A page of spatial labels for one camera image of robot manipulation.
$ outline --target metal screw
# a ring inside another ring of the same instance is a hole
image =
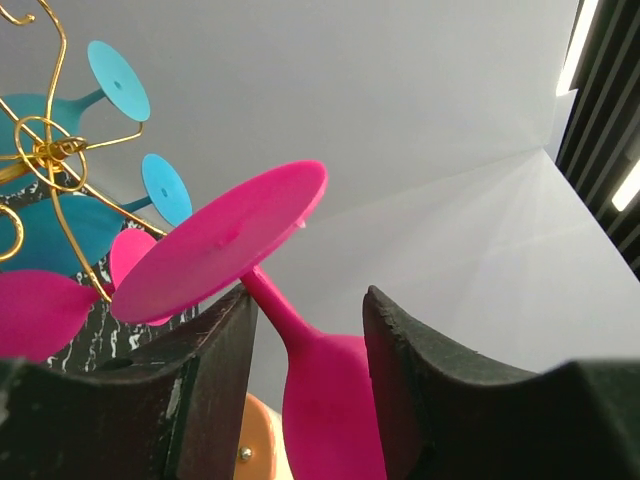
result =
[[[252,456],[253,450],[251,450],[249,447],[240,447],[238,449],[238,458],[241,462],[248,462]]]

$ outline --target white wall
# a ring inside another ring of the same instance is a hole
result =
[[[145,134],[87,154],[121,202],[165,155],[196,207],[301,158],[326,163],[328,217],[543,145],[577,0],[52,0],[69,37],[59,94],[97,87],[86,46],[113,44],[152,103]],[[0,23],[0,94],[44,92],[57,35]],[[135,131],[104,101],[90,142]],[[366,181],[361,172],[367,170]]]
[[[522,368],[640,355],[640,283],[542,149],[311,221],[264,267],[330,332],[362,332],[362,297],[376,284],[416,318]],[[251,392],[279,409],[285,372],[261,317]]]

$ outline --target white ceiling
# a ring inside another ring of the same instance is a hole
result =
[[[37,23],[0,23],[0,94],[44,92],[56,34],[35,0],[1,0]],[[70,39],[60,96],[96,88],[86,61],[104,40],[152,102],[142,139],[95,152],[90,178],[142,195],[155,151],[201,207],[300,158],[326,163],[327,217],[544,145],[577,0],[51,0]],[[93,107],[92,141],[132,125]]]

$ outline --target light strip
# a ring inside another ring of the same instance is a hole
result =
[[[615,193],[611,202],[616,209],[621,212],[631,203],[631,200],[640,191],[640,159],[624,179],[620,188]]]
[[[571,45],[569,45],[569,52],[564,61],[564,67],[562,67],[562,73],[560,74],[560,80],[556,88],[557,96],[564,95],[571,88],[571,82],[576,73],[576,68],[578,68],[578,62],[580,61],[584,44],[587,41],[587,34],[589,33],[589,28],[591,27],[597,6],[598,0],[585,0],[582,5],[578,23],[576,23],[576,29],[571,39]]]

